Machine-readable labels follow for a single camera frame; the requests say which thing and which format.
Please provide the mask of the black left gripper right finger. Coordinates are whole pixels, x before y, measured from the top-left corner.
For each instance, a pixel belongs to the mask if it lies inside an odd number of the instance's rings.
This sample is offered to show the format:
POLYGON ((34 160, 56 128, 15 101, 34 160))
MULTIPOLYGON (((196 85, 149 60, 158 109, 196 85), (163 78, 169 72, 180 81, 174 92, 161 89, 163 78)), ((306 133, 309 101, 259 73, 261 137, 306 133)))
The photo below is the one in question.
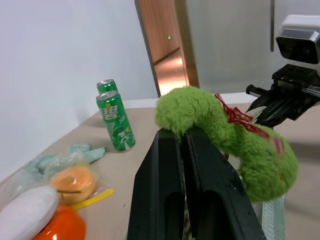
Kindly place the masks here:
POLYGON ((238 172, 200 128, 183 137, 183 167, 195 240, 267 240, 238 172))

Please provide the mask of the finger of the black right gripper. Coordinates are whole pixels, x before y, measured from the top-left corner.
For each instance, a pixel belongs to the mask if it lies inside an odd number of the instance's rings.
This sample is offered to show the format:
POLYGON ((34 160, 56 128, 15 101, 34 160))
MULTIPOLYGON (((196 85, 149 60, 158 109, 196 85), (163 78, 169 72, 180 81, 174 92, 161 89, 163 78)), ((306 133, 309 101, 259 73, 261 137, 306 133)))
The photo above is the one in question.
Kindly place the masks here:
POLYGON ((315 98, 308 95, 288 96, 273 100, 258 116, 256 123, 265 127, 276 127, 286 119, 297 120, 315 105, 315 98))
POLYGON ((274 106, 274 108, 277 111, 280 111, 281 113, 286 113, 288 111, 288 106, 286 104, 288 98, 287 92, 273 90, 266 90, 264 92, 256 90, 247 90, 246 93, 254 97, 257 97, 257 99, 254 100, 247 109, 247 113, 259 107, 268 107, 271 105, 274 106))

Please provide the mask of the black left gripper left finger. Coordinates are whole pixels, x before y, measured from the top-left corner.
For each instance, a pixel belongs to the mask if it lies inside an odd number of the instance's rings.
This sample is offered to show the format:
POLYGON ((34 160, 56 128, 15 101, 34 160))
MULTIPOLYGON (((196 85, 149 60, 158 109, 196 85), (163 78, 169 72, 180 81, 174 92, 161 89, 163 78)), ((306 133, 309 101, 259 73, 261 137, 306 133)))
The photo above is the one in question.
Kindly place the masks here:
POLYGON ((185 184, 180 146, 160 129, 134 178, 127 240, 182 240, 185 184))

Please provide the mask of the green plush keychain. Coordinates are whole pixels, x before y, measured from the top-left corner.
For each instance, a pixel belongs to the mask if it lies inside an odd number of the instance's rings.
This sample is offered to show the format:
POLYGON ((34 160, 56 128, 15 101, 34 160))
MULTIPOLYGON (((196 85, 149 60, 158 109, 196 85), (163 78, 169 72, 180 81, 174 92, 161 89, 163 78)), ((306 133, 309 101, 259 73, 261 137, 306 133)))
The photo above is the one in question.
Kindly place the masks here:
POLYGON ((156 124, 182 137, 202 129, 220 151, 240 160, 239 174, 252 202, 285 195, 295 184, 299 163, 287 140, 253 117, 228 106, 219 94, 193 86, 175 88, 156 103, 156 124))

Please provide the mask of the clear plastic zip bag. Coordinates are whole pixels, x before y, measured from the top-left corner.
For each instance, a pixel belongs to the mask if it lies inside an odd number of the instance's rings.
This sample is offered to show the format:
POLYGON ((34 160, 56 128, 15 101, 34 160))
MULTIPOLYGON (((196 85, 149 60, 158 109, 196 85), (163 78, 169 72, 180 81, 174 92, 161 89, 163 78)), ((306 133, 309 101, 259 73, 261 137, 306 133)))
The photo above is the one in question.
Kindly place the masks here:
POLYGON ((89 164, 79 151, 35 161, 10 176, 0 186, 0 211, 13 199, 34 187, 53 187, 63 205, 79 210, 101 201, 115 190, 106 179, 89 164))

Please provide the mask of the white oval plush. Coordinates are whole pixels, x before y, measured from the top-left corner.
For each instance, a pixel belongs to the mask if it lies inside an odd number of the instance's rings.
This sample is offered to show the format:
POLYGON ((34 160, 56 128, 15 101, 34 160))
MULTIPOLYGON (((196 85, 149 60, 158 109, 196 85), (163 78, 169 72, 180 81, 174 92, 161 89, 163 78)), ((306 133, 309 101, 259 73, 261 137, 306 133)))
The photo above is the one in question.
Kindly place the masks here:
POLYGON ((0 211, 0 240, 32 240, 52 219, 59 204, 47 185, 31 188, 0 211))

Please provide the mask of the green soda can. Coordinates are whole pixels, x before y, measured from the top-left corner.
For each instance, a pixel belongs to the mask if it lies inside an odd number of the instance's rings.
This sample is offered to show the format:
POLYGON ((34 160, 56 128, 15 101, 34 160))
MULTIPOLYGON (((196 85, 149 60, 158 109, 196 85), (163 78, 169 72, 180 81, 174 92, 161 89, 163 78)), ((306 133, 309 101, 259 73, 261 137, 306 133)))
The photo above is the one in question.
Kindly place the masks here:
POLYGON ((100 81, 96 84, 99 95, 98 97, 113 97, 118 94, 118 88, 113 79, 100 81))
POLYGON ((115 150, 126 152, 132 149, 136 140, 118 91, 101 93, 96 97, 96 103, 115 150))

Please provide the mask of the orange plastic bowl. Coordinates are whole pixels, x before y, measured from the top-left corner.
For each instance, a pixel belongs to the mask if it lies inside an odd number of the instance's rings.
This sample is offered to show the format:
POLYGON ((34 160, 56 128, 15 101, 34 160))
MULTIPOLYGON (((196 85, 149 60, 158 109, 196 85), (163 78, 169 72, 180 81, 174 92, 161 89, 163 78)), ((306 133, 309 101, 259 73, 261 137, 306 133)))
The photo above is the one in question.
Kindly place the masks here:
POLYGON ((31 240, 85 240, 86 223, 70 206, 60 204, 49 223, 31 240))

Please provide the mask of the brown wooden door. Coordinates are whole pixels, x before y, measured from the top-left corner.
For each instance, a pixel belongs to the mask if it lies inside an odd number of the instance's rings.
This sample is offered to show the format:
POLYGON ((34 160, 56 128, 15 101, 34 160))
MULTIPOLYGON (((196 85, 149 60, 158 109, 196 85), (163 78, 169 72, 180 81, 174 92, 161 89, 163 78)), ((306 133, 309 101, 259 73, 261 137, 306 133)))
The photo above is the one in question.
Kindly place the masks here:
POLYGON ((158 96, 199 87, 187 0, 134 0, 158 96))

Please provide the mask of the teal cloth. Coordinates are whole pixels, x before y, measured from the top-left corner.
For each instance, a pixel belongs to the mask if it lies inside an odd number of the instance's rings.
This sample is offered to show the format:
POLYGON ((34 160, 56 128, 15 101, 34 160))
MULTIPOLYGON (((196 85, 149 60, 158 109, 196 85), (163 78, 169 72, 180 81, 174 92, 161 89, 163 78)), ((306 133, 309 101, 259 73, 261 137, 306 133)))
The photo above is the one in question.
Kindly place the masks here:
POLYGON ((22 168, 20 181, 26 186, 40 184, 43 181, 46 169, 56 160, 58 160, 59 164, 58 167, 54 167, 51 171, 51 175, 54 175, 63 166, 67 165, 67 163, 62 163, 64 160, 68 161, 76 158, 81 163, 90 165, 101 159, 105 152, 105 147, 91 149, 91 146, 87 143, 76 143, 69 146, 66 154, 48 153, 39 155, 22 168))

